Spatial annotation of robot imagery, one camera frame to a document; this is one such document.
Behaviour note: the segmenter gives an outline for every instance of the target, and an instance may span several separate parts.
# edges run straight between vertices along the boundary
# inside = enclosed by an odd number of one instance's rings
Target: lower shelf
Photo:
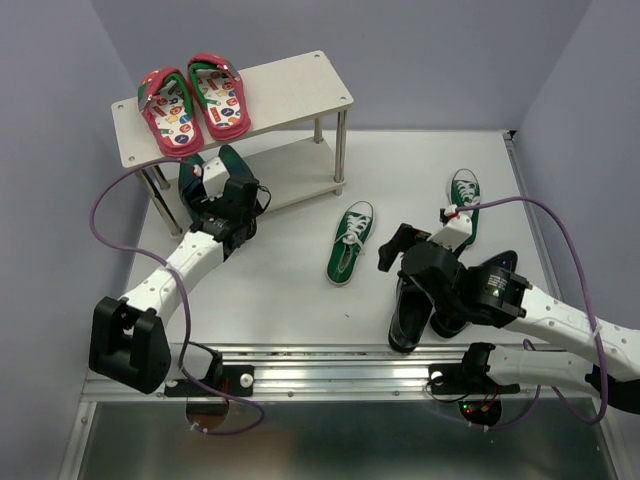
[[[249,155],[244,160],[260,183],[271,192],[269,212],[340,190],[346,183],[334,181],[335,157],[325,140],[316,144],[313,138],[306,138]],[[177,178],[169,182],[171,188],[163,190],[162,196],[185,230],[191,220],[180,202]]]

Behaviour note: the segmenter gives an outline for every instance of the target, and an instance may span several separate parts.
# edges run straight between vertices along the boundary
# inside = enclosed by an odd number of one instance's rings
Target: shoe rack
[[[347,112],[353,97],[322,51],[240,70],[252,126],[230,142],[215,141],[204,127],[202,112],[195,108],[202,126],[202,152],[274,130],[313,121],[313,137],[245,157],[245,161],[273,195],[269,211],[328,192],[342,193]],[[129,98],[111,106],[120,161],[125,169],[164,158],[138,112],[138,101]],[[323,118],[337,114],[335,153],[323,138]],[[138,178],[167,224],[172,236],[188,227],[178,199],[177,178],[160,167],[139,172]]]

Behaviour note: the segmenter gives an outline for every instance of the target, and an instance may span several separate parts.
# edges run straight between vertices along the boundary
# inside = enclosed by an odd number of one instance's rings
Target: black shoe
[[[481,266],[493,265],[495,267],[501,267],[510,272],[515,272],[518,265],[518,254],[513,250],[507,250],[506,252],[499,253],[495,257],[491,257],[489,260],[482,262]],[[442,338],[453,338],[459,334],[462,330],[467,328],[469,324],[467,322],[451,321],[443,315],[433,314],[431,318],[431,328],[433,331]]]
[[[389,326],[389,345],[396,352],[410,353],[418,346],[433,305],[429,297],[408,279],[399,278],[396,309]]]

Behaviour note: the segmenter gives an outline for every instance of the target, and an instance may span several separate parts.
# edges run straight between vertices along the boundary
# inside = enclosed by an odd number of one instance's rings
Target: patterned insole
[[[198,90],[207,102],[207,115],[217,127],[230,127],[240,121],[240,104],[233,84],[225,72],[218,69],[196,71]]]
[[[185,111],[182,94],[172,80],[158,91],[157,95],[162,98],[149,104],[164,143],[172,147],[189,143],[195,135],[193,119]]]

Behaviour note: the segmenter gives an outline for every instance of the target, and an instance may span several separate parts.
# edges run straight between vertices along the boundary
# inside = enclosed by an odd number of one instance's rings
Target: white shoelace
[[[480,203],[480,197],[476,195],[476,184],[474,182],[458,180],[456,182],[456,189],[462,197],[465,206],[478,205]]]
[[[347,231],[336,238],[334,245],[342,240],[347,245],[356,244],[360,247],[360,253],[364,255],[364,243],[360,240],[360,235],[369,226],[370,218],[366,216],[347,216]]]

